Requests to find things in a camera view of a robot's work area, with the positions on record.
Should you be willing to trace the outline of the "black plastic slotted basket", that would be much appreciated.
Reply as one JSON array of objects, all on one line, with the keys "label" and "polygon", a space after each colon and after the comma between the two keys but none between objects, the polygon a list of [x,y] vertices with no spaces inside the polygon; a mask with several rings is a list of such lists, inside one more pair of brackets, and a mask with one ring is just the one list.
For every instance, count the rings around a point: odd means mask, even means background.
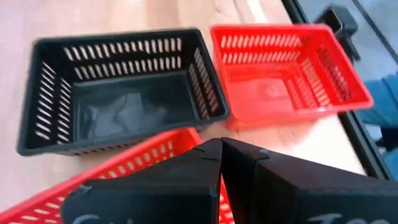
[{"label": "black plastic slotted basket", "polygon": [[80,156],[229,114],[196,28],[39,39],[16,150]]}]

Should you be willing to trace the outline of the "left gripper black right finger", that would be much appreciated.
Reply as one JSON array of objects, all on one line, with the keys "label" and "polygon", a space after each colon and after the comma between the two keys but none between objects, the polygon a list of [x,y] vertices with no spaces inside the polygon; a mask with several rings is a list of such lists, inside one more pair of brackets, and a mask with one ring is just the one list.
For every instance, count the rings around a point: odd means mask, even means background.
[{"label": "left gripper black right finger", "polygon": [[398,182],[222,142],[235,224],[398,224]]}]

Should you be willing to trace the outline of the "person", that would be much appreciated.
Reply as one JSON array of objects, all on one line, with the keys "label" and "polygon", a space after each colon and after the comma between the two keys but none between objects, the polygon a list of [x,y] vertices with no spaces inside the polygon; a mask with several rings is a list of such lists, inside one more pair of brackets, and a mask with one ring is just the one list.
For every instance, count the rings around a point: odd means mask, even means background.
[{"label": "person", "polygon": [[385,150],[387,168],[398,180],[398,71],[364,82],[373,97],[370,109],[359,110],[364,123],[380,127],[376,146]]}]

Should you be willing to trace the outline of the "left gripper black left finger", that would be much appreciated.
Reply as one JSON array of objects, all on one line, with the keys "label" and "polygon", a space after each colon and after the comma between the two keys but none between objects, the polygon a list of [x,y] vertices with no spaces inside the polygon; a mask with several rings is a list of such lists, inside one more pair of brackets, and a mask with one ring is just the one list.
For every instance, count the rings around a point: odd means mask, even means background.
[{"label": "left gripper black left finger", "polygon": [[211,139],[139,172],[87,180],[65,199],[63,224],[218,224],[223,143]]}]

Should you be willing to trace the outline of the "red plastic slotted basket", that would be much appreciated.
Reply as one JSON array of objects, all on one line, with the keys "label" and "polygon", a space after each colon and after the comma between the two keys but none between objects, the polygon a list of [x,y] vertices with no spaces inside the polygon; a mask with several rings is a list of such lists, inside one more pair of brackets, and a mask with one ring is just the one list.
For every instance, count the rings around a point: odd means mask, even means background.
[{"label": "red plastic slotted basket", "polygon": [[373,98],[323,24],[235,24],[210,30],[229,129],[311,121],[368,109]]},{"label": "red plastic slotted basket", "polygon": [[[116,179],[183,154],[204,143],[192,128],[158,134],[104,163],[0,213],[0,224],[63,224],[61,207],[87,180]],[[235,224],[221,175],[218,224]]]}]

